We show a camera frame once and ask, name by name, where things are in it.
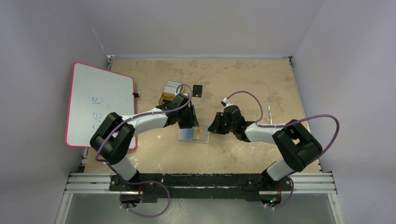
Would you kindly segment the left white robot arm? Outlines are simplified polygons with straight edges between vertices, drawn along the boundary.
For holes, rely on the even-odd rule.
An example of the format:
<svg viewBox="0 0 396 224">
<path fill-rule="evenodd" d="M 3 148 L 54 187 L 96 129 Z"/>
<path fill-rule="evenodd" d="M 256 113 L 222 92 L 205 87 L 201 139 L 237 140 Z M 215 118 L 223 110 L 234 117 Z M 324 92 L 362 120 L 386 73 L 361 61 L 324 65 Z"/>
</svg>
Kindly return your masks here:
<svg viewBox="0 0 396 224">
<path fill-rule="evenodd" d="M 121 185 L 133 191 L 139 186 L 139 171 L 127 158 L 131 141 L 141 133 L 174 124 L 180 129 L 199 125 L 191 98 L 181 93 L 147 112 L 131 116 L 108 114 L 91 137 L 90 146 L 122 178 Z"/>
</svg>

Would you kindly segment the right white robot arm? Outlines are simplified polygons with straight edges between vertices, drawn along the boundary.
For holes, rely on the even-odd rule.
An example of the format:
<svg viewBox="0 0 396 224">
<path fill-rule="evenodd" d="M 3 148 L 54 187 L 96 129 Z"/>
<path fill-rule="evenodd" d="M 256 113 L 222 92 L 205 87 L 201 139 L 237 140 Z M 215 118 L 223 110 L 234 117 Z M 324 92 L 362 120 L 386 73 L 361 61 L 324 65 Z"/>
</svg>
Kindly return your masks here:
<svg viewBox="0 0 396 224">
<path fill-rule="evenodd" d="M 261 127 L 246 121 L 236 105 L 217 112 L 208 130 L 222 135 L 232 133 L 244 142 L 275 144 L 282 157 L 262 173 L 263 186 L 269 190 L 279 186 L 282 178 L 304 170 L 323 152 L 321 144 L 295 119 L 280 126 Z"/>
</svg>

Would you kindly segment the beige leather card holder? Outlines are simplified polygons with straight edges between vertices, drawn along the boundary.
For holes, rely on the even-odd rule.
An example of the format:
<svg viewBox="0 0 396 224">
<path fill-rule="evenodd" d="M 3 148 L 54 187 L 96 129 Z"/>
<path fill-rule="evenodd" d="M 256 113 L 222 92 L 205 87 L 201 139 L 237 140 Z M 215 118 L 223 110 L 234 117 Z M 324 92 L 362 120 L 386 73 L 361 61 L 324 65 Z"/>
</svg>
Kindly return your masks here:
<svg viewBox="0 0 396 224">
<path fill-rule="evenodd" d="M 177 140 L 208 144 L 211 136 L 208 127 L 208 125 L 200 125 L 192 128 L 180 129 Z"/>
</svg>

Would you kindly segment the blue credit card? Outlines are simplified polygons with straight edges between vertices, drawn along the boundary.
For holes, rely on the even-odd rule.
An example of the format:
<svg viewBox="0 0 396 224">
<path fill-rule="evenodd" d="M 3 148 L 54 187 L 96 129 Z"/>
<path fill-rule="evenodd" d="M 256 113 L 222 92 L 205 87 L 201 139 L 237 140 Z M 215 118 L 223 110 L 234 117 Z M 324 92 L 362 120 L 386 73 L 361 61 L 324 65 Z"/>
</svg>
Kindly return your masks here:
<svg viewBox="0 0 396 224">
<path fill-rule="evenodd" d="M 180 141 L 193 141 L 194 128 L 180 129 Z"/>
</svg>

